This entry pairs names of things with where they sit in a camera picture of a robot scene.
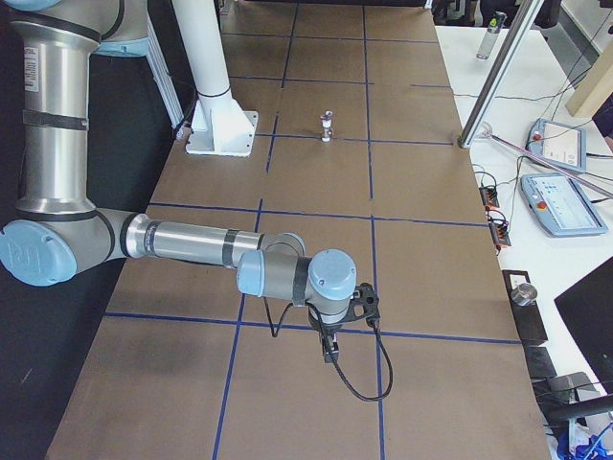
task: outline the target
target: metal rod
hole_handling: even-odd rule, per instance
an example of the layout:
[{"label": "metal rod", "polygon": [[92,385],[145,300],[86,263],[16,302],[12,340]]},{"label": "metal rod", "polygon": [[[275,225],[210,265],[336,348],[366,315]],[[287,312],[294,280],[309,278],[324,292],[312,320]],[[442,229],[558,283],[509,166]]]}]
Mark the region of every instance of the metal rod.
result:
[{"label": "metal rod", "polygon": [[463,149],[467,149],[472,144],[472,141],[479,129],[481,121],[488,113],[489,106],[493,102],[498,86],[505,77],[512,60],[517,53],[517,50],[521,46],[524,37],[530,30],[536,15],[540,10],[544,0],[525,0],[522,2],[517,16],[513,20],[511,29],[505,38],[500,53],[496,57],[491,70],[489,71],[488,78],[483,85],[483,89],[477,98],[477,102],[470,112],[468,121],[465,128],[460,135],[459,144]]},{"label": "metal rod", "polygon": [[546,168],[550,168],[552,170],[554,170],[557,173],[560,173],[566,177],[569,177],[575,181],[577,181],[579,184],[587,187],[588,189],[593,190],[594,192],[598,192],[599,194],[606,196],[607,198],[611,198],[613,199],[613,193],[608,192],[605,189],[602,189],[601,187],[599,187],[598,185],[593,184],[592,182],[589,182],[587,180],[585,180],[582,177],[579,177],[578,175],[573,174],[572,172],[568,172],[552,163],[550,163],[549,161],[547,161],[547,159],[545,159],[542,156],[538,156],[535,155],[534,153],[532,153],[529,150],[526,149],[522,149],[521,147],[516,146],[515,144],[506,141],[505,139],[496,136],[495,134],[490,134],[491,139],[493,139],[496,142],[499,142],[500,144],[510,147],[511,149],[517,150],[519,151],[522,155],[527,156],[528,158],[530,158],[531,160],[533,160],[535,163],[538,163],[541,166],[544,166]]},{"label": "metal rod", "polygon": [[601,396],[594,400],[575,402],[547,412],[547,420],[550,422],[562,422],[564,420],[598,415],[613,410],[613,395]]}]

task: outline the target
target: bottle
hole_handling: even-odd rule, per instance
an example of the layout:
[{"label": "bottle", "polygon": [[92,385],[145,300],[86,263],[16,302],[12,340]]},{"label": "bottle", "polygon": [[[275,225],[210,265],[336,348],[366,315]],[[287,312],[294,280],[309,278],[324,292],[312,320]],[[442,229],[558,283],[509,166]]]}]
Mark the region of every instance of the bottle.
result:
[{"label": "bottle", "polygon": [[477,58],[479,59],[487,59],[491,54],[491,50],[498,39],[498,35],[500,34],[500,30],[502,26],[505,25],[505,21],[507,20],[507,15],[503,12],[497,11],[494,13],[494,16],[489,21],[488,29],[486,30],[486,34],[481,41],[481,46],[479,47],[479,51],[477,52]]}]

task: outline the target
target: blue joint cap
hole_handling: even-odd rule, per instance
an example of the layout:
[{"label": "blue joint cap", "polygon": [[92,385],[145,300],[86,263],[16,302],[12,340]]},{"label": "blue joint cap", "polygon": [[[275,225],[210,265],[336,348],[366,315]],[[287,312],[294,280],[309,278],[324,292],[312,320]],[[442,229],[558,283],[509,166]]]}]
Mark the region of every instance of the blue joint cap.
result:
[{"label": "blue joint cap", "polygon": [[23,12],[40,12],[59,3],[59,0],[4,0],[11,8]]},{"label": "blue joint cap", "polygon": [[313,288],[330,300],[345,300],[355,290],[357,269],[353,259],[339,249],[328,249],[313,257],[308,280]]},{"label": "blue joint cap", "polygon": [[138,38],[125,41],[103,41],[95,55],[111,56],[114,58],[141,58],[149,50],[149,38]]},{"label": "blue joint cap", "polygon": [[45,225],[15,220],[0,232],[0,261],[19,281],[51,286],[77,273],[70,246]]},{"label": "blue joint cap", "polygon": [[264,294],[263,252],[243,252],[238,261],[237,287],[243,294],[261,297]]}]

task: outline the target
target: white pillar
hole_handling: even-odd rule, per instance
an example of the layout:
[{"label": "white pillar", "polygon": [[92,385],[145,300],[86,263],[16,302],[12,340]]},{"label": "white pillar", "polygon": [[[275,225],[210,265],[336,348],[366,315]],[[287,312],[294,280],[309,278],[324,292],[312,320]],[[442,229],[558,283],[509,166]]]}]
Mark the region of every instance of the white pillar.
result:
[{"label": "white pillar", "polygon": [[257,112],[243,112],[232,98],[213,0],[172,0],[192,68],[198,104],[189,153],[247,156]]}]

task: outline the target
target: metal bar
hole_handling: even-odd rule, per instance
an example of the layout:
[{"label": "metal bar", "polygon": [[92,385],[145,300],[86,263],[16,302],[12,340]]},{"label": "metal bar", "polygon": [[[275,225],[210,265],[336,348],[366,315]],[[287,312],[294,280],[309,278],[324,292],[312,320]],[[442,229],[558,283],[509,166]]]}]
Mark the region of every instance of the metal bar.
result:
[{"label": "metal bar", "polygon": [[147,29],[149,36],[149,49],[147,53],[147,61],[153,74],[153,79],[157,83],[164,106],[169,113],[170,124],[172,127],[178,127],[183,119],[183,110],[181,103],[176,95],[176,90],[170,78],[169,69],[164,61],[164,55],[160,48],[160,43],[157,40],[153,24],[150,17],[147,15]]},{"label": "metal bar", "polygon": [[587,187],[588,189],[593,190],[594,192],[597,192],[603,196],[606,196],[607,198],[611,198],[613,199],[613,193],[608,192],[605,189],[602,189],[601,187],[599,187],[598,185],[593,184],[592,182],[588,182],[587,180],[585,180],[582,177],[579,177],[578,175],[575,175],[571,172],[568,172],[566,170],[563,170],[562,168],[550,163],[549,161],[547,161],[545,158],[543,158],[542,156],[538,156],[535,155],[534,153],[532,153],[529,150],[526,149],[522,149],[521,147],[516,146],[515,144],[512,144],[509,141],[506,141],[505,139],[496,136],[495,134],[491,134],[491,139],[493,139],[496,142],[499,142],[500,144],[510,147],[511,149],[517,150],[519,151],[522,155],[527,156],[528,158],[530,158],[531,160],[533,160],[535,163],[538,163],[541,166],[544,166],[546,168],[550,168],[552,170],[554,170],[557,173],[560,173],[566,177],[569,177],[575,181],[577,181],[579,184]]},{"label": "metal bar", "polygon": [[479,98],[477,98],[477,102],[472,112],[470,112],[465,128],[460,135],[458,142],[463,149],[469,148],[470,144],[472,144],[477,130],[479,129],[479,125],[488,113],[489,106],[496,96],[498,86],[500,86],[502,79],[509,70],[524,37],[534,23],[543,1],[544,0],[525,0],[522,2],[521,7],[519,7],[519,11],[513,20],[507,38],[502,44],[500,53],[498,53],[489,71],[488,78],[484,83],[481,94],[479,94]]},{"label": "metal bar", "polygon": [[547,412],[547,420],[550,422],[562,422],[565,420],[598,415],[613,410],[613,395],[601,396],[594,400],[575,402]]}]

